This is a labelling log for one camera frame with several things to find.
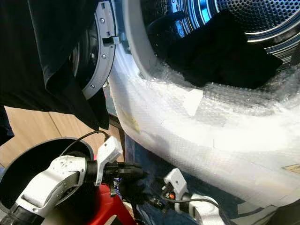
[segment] white plastic wrap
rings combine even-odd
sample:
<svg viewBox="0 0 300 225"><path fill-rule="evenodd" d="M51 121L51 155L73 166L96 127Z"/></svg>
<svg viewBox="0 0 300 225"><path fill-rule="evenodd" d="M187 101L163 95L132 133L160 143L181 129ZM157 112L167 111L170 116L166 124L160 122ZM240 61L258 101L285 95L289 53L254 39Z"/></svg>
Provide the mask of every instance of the white plastic wrap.
<svg viewBox="0 0 300 225"><path fill-rule="evenodd" d="M117 46L109 84L130 137L253 205L300 198L300 169L285 168L300 164L300 67L280 72L261 90L218 84L201 90L165 64L156 62L147 79L136 64Z"/></svg>

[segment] black cloth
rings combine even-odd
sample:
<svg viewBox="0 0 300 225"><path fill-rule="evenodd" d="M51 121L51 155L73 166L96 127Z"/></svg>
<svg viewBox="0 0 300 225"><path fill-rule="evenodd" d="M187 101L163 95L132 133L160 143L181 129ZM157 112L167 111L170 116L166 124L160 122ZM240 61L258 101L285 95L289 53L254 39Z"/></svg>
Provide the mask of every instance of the black cloth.
<svg viewBox="0 0 300 225"><path fill-rule="evenodd" d="M227 10L172 44L166 61L198 87L216 82L257 88L282 64L263 47L248 44L244 31Z"/></svg>
<svg viewBox="0 0 300 225"><path fill-rule="evenodd" d="M14 137L4 106L0 105L0 145Z"/></svg>
<svg viewBox="0 0 300 225"><path fill-rule="evenodd" d="M87 101L68 62L97 3L0 1L1 105L70 113L92 129L108 128L103 90Z"/></svg>

